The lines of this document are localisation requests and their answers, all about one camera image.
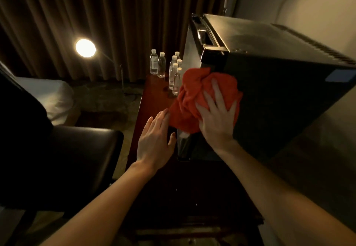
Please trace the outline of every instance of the red towel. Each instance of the red towel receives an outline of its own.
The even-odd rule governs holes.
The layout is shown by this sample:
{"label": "red towel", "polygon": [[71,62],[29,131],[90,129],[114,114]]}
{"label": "red towel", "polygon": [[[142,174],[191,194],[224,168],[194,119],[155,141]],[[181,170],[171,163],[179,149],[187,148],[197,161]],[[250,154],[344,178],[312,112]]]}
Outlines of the red towel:
{"label": "red towel", "polygon": [[202,118],[195,107],[195,102],[209,109],[202,91],[205,90],[215,100],[215,93],[211,85],[212,78],[215,78],[219,84],[227,110],[230,110],[234,101],[237,101],[235,125],[240,110],[239,103],[243,96],[243,93],[238,91],[238,82],[235,77],[224,73],[210,74],[210,68],[192,68],[183,75],[179,95],[169,109],[171,113],[170,126],[188,133],[200,131],[199,120]]}

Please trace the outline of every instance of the brown curtain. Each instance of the brown curtain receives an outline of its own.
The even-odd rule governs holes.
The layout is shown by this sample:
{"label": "brown curtain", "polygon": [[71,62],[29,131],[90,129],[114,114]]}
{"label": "brown curtain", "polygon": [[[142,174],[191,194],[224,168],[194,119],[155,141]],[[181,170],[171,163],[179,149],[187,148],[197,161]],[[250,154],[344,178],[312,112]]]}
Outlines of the brown curtain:
{"label": "brown curtain", "polygon": [[[221,14],[224,0],[0,0],[0,59],[17,75],[39,78],[144,79],[155,48],[167,61],[184,50],[191,13]],[[102,53],[74,50],[91,39]]]}

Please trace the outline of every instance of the ventilation grille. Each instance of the ventilation grille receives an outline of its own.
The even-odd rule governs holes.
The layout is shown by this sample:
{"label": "ventilation grille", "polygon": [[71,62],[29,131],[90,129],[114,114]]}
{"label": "ventilation grille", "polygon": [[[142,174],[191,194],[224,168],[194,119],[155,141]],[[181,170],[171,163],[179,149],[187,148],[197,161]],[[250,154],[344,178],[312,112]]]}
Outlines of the ventilation grille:
{"label": "ventilation grille", "polygon": [[339,52],[319,43],[319,42],[316,42],[314,41],[313,39],[310,39],[309,37],[306,37],[305,35],[303,34],[300,34],[299,32],[296,32],[286,26],[283,26],[283,25],[279,25],[279,24],[272,24],[274,27],[276,28],[279,28],[280,30],[283,30],[283,31],[287,31],[288,33],[292,34],[293,36],[301,39],[302,41],[308,43],[309,45],[313,46],[314,48],[326,53],[327,55],[329,55],[330,57],[332,57],[333,59],[335,60],[339,60],[341,62],[344,62],[344,63],[347,63],[347,64],[351,64],[351,65],[356,65],[356,61],[345,56],[345,55],[342,55],[340,54]]}

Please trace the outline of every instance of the forearm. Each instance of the forearm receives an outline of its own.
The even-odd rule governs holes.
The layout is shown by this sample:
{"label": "forearm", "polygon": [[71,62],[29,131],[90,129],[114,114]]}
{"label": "forearm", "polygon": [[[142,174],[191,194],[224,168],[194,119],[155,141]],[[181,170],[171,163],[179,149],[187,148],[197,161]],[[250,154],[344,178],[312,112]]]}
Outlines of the forearm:
{"label": "forearm", "polygon": [[133,201],[153,174],[140,162],[133,163],[42,246],[110,245]]}
{"label": "forearm", "polygon": [[355,234],[247,154],[235,140],[217,154],[287,245],[353,245]]}

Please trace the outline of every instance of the black leather chair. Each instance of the black leather chair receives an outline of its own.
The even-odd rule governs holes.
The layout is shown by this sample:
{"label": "black leather chair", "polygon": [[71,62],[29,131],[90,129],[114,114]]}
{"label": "black leather chair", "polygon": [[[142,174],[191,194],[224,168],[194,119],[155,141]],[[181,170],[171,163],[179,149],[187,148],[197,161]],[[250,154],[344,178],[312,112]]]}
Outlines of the black leather chair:
{"label": "black leather chair", "polygon": [[123,134],[54,126],[44,107],[0,67],[0,205],[75,213],[105,190]]}

